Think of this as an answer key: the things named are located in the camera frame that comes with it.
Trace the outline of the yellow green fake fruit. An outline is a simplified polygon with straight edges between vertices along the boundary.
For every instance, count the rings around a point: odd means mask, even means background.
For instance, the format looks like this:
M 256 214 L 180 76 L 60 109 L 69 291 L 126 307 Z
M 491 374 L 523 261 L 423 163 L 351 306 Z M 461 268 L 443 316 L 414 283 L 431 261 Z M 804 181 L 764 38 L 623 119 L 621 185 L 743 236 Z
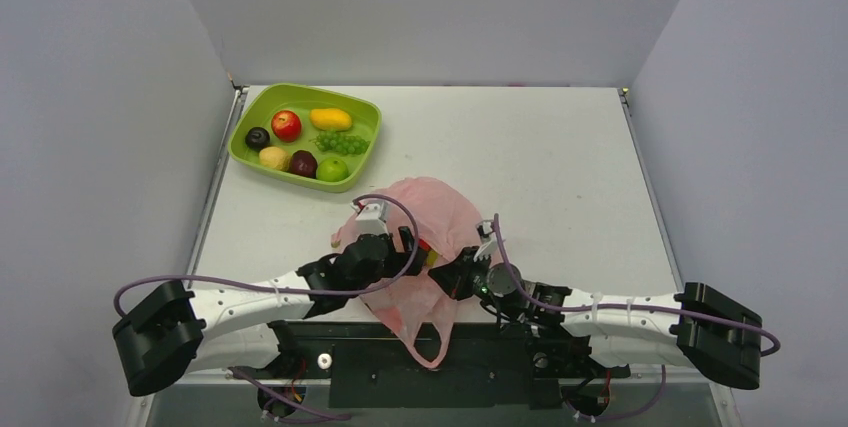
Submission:
M 425 265 L 428 268 L 432 268 L 438 262 L 439 258 L 440 258 L 440 255 L 436 251 L 430 250 L 427 254 L 427 257 L 426 257 L 426 260 L 425 260 Z

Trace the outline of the pink plastic bag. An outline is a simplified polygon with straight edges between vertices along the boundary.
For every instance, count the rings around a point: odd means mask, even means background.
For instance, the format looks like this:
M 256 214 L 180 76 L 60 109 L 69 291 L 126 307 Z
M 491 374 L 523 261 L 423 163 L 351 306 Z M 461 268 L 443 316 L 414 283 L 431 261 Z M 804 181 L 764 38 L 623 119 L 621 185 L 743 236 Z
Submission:
M 416 362 L 426 369 L 436 369 L 447 354 L 459 302 L 444 293 L 428 273 L 455 260 L 463 248 L 480 246 L 477 225 L 483 218 L 460 192 L 431 177 L 406 178 L 376 192 L 399 201 L 413 214 L 420 239 L 436 259 L 420 274 L 404 276 L 360 299 Z M 432 323 L 439 336 L 439 350 L 433 358 L 421 355 L 415 347 L 425 322 Z

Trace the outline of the green fake lime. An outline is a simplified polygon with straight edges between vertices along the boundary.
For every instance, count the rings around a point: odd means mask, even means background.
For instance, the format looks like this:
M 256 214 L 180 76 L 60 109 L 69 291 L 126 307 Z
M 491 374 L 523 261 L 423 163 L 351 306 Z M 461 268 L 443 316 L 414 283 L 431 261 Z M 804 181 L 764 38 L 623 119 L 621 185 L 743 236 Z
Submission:
M 350 175 L 347 164 L 340 158 L 328 157 L 316 168 L 315 178 L 322 182 L 337 183 L 344 181 Z

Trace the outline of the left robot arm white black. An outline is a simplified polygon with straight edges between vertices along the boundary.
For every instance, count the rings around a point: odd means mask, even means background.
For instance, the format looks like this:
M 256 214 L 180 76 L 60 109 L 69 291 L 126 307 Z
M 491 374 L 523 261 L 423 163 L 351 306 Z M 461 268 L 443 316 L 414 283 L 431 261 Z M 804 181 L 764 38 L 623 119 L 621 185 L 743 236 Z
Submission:
M 298 349 L 272 326 L 334 312 L 364 293 L 421 272 L 427 257 L 408 227 L 397 234 L 362 234 L 327 254 L 266 282 L 247 284 L 194 276 L 152 279 L 154 289 L 112 328 L 129 393 L 157 393 L 197 370 L 245 366 L 272 376 L 291 374 Z

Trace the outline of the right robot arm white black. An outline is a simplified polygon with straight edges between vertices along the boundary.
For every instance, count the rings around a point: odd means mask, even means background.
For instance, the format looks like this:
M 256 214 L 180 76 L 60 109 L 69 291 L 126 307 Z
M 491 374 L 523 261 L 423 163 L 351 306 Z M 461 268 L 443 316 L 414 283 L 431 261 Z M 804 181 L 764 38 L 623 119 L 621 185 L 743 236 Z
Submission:
M 494 264 L 474 247 L 428 275 L 450 299 L 475 297 L 507 323 L 564 343 L 565 363 L 578 374 L 666 365 L 735 389 L 760 386 L 761 316 L 706 284 L 663 295 L 590 293 L 525 281 L 516 267 Z

